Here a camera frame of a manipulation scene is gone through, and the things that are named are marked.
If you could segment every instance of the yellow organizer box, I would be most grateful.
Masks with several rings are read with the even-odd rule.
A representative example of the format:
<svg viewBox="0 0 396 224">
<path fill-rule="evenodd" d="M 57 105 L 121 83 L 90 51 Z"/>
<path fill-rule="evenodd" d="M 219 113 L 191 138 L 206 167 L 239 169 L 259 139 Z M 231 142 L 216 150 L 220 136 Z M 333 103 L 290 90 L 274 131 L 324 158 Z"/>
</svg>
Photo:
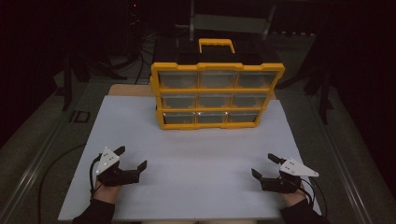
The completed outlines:
<svg viewBox="0 0 396 224">
<path fill-rule="evenodd" d="M 159 39 L 150 77 L 157 120 L 162 129 L 256 127 L 284 71 L 260 40 Z"/>
</svg>

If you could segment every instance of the sleeve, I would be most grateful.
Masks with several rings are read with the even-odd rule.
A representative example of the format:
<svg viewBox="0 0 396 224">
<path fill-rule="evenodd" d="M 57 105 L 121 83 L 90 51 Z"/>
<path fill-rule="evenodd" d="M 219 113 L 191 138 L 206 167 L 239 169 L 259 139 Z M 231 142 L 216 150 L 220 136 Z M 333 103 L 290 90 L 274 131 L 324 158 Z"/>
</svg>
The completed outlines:
<svg viewBox="0 0 396 224">
<path fill-rule="evenodd" d="M 114 211 L 114 204 L 93 199 L 90 206 L 79 217 L 73 219 L 73 224 L 111 224 Z"/>
<path fill-rule="evenodd" d="M 302 200 L 294 206 L 280 210 L 286 224 L 330 224 L 326 217 L 318 215 L 309 205 L 308 200 Z"/>
</svg>

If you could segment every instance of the black cable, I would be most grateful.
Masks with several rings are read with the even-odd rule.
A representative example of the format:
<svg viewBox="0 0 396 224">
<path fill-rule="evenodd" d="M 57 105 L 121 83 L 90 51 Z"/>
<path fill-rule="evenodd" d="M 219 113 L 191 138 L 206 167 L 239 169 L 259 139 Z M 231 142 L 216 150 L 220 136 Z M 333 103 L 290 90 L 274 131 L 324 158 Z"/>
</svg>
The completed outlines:
<svg viewBox="0 0 396 224">
<path fill-rule="evenodd" d="M 85 145 L 87 145 L 86 143 L 81 144 L 79 146 L 73 147 L 69 150 L 67 150 L 64 154 L 62 154 L 61 156 L 59 156 L 55 161 L 52 162 L 52 164 L 49 166 L 49 168 L 47 168 L 46 172 L 44 173 L 43 177 L 41 178 L 41 182 L 40 182 L 40 186 L 38 187 L 38 200 L 37 200 L 37 223 L 40 224 L 41 223 L 41 192 L 43 189 L 43 185 L 44 185 L 44 180 L 47 177 L 48 172 L 50 171 L 50 168 L 52 168 L 52 166 L 58 161 L 60 160 L 63 156 L 67 155 L 68 153 L 77 150 L 81 147 L 84 147 Z"/>
<path fill-rule="evenodd" d="M 94 166 L 97 162 L 99 162 L 99 160 L 100 160 L 101 157 L 102 157 L 102 153 L 100 153 L 99 156 L 96 157 L 96 158 L 92 161 L 91 167 L 90 167 L 90 186 L 91 186 L 90 192 L 91 192 L 91 199 L 93 198 L 93 194 L 96 192 L 96 190 L 95 190 L 95 188 L 94 188 L 94 186 L 93 186 L 93 177 L 92 177 L 93 166 Z"/>
<path fill-rule="evenodd" d="M 125 14 L 126 14 L 126 23 L 127 24 L 131 24 L 130 18 L 129 18 L 129 10 L 128 10 L 128 4 L 126 3 L 126 1 L 122 1 L 123 3 L 123 7 L 125 9 Z M 129 29 L 125 29 L 126 30 L 126 41 L 125 41 L 125 47 L 122 51 L 121 55 L 124 55 L 126 50 L 128 49 L 129 46 Z"/>
<path fill-rule="evenodd" d="M 147 50 L 145 50 L 145 49 L 143 49 L 143 48 L 140 48 L 140 49 L 143 50 L 144 52 L 146 52 L 147 54 L 152 55 L 151 52 L 149 52 L 149 51 L 147 51 Z"/>
<path fill-rule="evenodd" d="M 286 180 L 289 184 L 293 185 L 294 187 L 296 187 L 297 189 L 299 189 L 300 191 L 302 191 L 306 196 L 308 196 L 309 202 L 308 204 L 312 207 L 314 205 L 313 201 L 312 201 L 312 196 L 303 188 L 301 188 L 300 186 L 297 186 L 296 184 L 294 184 L 293 182 L 289 181 L 288 179 L 284 178 L 284 180 Z"/>
<path fill-rule="evenodd" d="M 144 49 L 154 49 L 153 46 L 144 46 L 143 44 L 142 44 L 142 48 L 144 48 Z"/>
<path fill-rule="evenodd" d="M 309 187 L 311 187 L 312 192 L 314 193 L 314 195 L 312 196 L 312 203 L 313 203 L 313 202 L 315 201 L 315 199 L 316 199 L 314 187 L 312 187 L 312 185 L 311 185 L 308 181 L 306 181 L 306 180 L 304 180 L 304 179 L 303 179 L 303 181 L 304 181 L 307 185 L 309 185 Z"/>
<path fill-rule="evenodd" d="M 308 199 L 309 199 L 309 206 L 314 206 L 314 201 L 312 201 L 312 196 L 305 190 L 305 189 L 303 189 L 303 188 L 301 188 L 301 187 L 299 187 L 298 188 L 300 191 L 302 191 L 306 196 L 308 196 Z"/>
<path fill-rule="evenodd" d="M 173 34 L 172 37 L 177 37 L 179 35 L 183 35 L 184 33 L 188 32 L 189 30 L 190 30 L 190 28 L 187 28 L 187 29 L 185 29 L 183 31 L 180 31 L 180 32 L 178 32 L 176 34 Z"/>
<path fill-rule="evenodd" d="M 92 193 L 92 195 L 91 195 L 91 200 L 93 199 L 93 194 L 95 194 L 95 192 L 98 191 L 99 188 L 101 188 L 102 186 L 103 186 L 103 184 L 100 184 L 99 187 L 97 187 L 97 188 L 93 191 L 93 193 Z"/>
<path fill-rule="evenodd" d="M 145 65 L 147 65 L 148 68 L 151 68 L 151 64 L 149 64 L 148 62 L 146 62 L 145 58 L 143 57 L 143 54 L 142 54 L 141 56 L 142 56 L 142 61 L 143 61 L 143 63 L 144 63 Z"/>
<path fill-rule="evenodd" d="M 136 80 L 134 81 L 134 84 L 135 84 L 135 85 L 137 84 L 137 81 L 139 80 L 140 76 L 142 75 L 143 64 L 144 64 L 144 63 L 143 63 L 144 59 L 143 59 L 142 52 L 139 52 L 139 55 L 140 55 L 140 57 L 142 58 L 142 63 L 140 64 L 139 73 L 137 74 Z"/>
<path fill-rule="evenodd" d="M 113 70 L 117 70 L 117 69 L 124 68 L 125 66 L 127 66 L 127 65 L 129 65 L 129 64 L 131 64 L 131 63 L 134 63 L 134 62 L 136 62 L 135 59 L 132 59 L 132 58 L 130 58 L 130 57 L 127 57 L 127 59 L 126 59 L 125 62 L 118 63 L 118 64 L 114 64 L 114 65 L 110 65 L 110 66 L 106 66 L 106 68 L 110 68 L 110 69 L 113 69 Z"/>
<path fill-rule="evenodd" d="M 317 183 L 317 181 L 315 181 L 313 178 L 311 178 L 312 181 L 314 181 L 315 185 L 318 187 L 320 195 L 322 196 L 323 199 L 323 203 L 324 203 L 324 216 L 327 217 L 327 203 L 326 203 L 326 198 L 324 197 L 324 194 L 319 186 L 319 184 Z"/>
<path fill-rule="evenodd" d="M 126 70 L 132 68 L 135 64 L 136 64 L 137 60 L 135 60 L 131 65 L 129 65 L 128 67 L 122 69 L 121 71 L 118 71 L 117 74 L 120 74 L 121 72 L 125 72 Z"/>
<path fill-rule="evenodd" d="M 148 38 L 149 38 L 150 36 L 153 36 L 153 35 L 156 35 L 156 34 L 157 34 L 157 32 L 153 32 L 153 33 L 151 33 L 151 34 L 149 34 L 149 35 L 144 36 L 142 39 L 143 39 L 143 40 L 149 40 Z"/>
<path fill-rule="evenodd" d="M 155 42 L 153 39 L 145 39 L 145 41 Z"/>
</svg>

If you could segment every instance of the dark background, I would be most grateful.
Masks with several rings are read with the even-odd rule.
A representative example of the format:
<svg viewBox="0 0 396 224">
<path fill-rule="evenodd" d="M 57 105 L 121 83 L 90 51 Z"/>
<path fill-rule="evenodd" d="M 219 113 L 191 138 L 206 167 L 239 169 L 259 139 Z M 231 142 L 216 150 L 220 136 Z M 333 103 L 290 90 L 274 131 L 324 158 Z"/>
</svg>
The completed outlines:
<svg viewBox="0 0 396 224">
<path fill-rule="evenodd" d="M 265 1 L 258 0 L 196 2 L 197 12 L 219 15 L 261 17 L 269 8 Z M 176 31 L 175 24 L 189 24 L 190 3 L 2 0 L 0 10 L 2 146 L 56 91 L 52 77 L 63 70 L 66 52 L 81 51 L 103 63 L 109 63 L 109 55 L 133 57 L 145 29 L 171 35 Z M 276 8 L 270 30 L 285 35 L 317 35 L 305 66 L 323 61 L 330 66 L 332 85 L 393 195 L 395 12 L 395 3 L 385 0 L 283 1 Z M 140 23 L 131 28 L 137 21 Z M 120 41 L 127 38 L 127 44 Z"/>
</svg>

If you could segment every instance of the table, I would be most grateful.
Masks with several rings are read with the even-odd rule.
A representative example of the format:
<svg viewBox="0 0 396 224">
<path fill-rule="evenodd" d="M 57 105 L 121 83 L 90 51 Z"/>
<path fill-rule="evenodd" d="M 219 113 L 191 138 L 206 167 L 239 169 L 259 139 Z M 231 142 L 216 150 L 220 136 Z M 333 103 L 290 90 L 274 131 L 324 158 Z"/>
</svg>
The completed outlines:
<svg viewBox="0 0 396 224">
<path fill-rule="evenodd" d="M 130 89 L 115 86 L 110 94 L 125 88 Z M 122 188 L 114 220 L 280 217 L 278 210 L 284 206 L 280 197 L 262 191 L 250 172 L 254 168 L 267 177 L 278 176 L 279 165 L 266 159 L 268 153 L 301 161 L 279 101 L 271 101 L 259 127 L 248 129 L 165 131 L 159 129 L 154 110 L 153 97 L 105 97 L 60 220 L 71 220 L 89 205 L 92 160 L 105 147 L 121 146 L 126 146 L 120 156 L 121 169 L 135 169 L 144 160 L 148 168 L 141 174 L 140 183 Z"/>
</svg>

